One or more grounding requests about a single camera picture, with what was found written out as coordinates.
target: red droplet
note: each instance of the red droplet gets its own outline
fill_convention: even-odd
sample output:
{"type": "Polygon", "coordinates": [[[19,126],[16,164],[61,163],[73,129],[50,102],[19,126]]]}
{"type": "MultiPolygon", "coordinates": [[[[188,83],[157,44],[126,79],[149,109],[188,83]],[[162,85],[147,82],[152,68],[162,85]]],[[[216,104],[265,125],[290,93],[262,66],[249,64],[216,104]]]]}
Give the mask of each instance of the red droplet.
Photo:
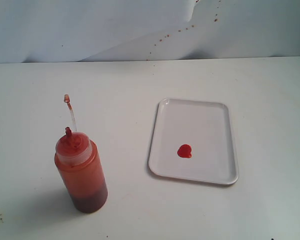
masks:
{"type": "Polygon", "coordinates": [[[176,152],[180,158],[191,158],[191,146],[188,144],[183,144],[181,147],[179,147],[179,150],[176,152]]]}

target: red splatter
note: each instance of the red splatter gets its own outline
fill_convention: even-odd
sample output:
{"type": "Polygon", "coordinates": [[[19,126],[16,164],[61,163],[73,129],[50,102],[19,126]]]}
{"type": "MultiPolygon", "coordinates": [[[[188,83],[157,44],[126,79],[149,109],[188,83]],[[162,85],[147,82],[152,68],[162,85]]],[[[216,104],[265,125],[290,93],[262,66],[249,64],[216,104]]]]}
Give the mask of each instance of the red splatter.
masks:
{"type": "Polygon", "coordinates": [[[192,157],[191,155],[191,146],[188,144],[183,144],[179,150],[176,152],[180,158],[189,159],[192,157]]]}

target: white tabletop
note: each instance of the white tabletop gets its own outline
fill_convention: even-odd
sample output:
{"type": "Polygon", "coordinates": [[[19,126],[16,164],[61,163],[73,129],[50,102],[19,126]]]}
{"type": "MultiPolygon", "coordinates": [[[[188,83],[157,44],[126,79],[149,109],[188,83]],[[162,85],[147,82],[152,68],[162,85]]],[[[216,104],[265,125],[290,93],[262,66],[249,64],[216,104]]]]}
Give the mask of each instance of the white tabletop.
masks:
{"type": "Polygon", "coordinates": [[[300,240],[300,57],[0,64],[0,240],[300,240]],[[100,154],[109,196],[75,210],[54,163],[71,126],[100,154]],[[230,111],[229,187],[147,167],[166,97],[230,111]]]}

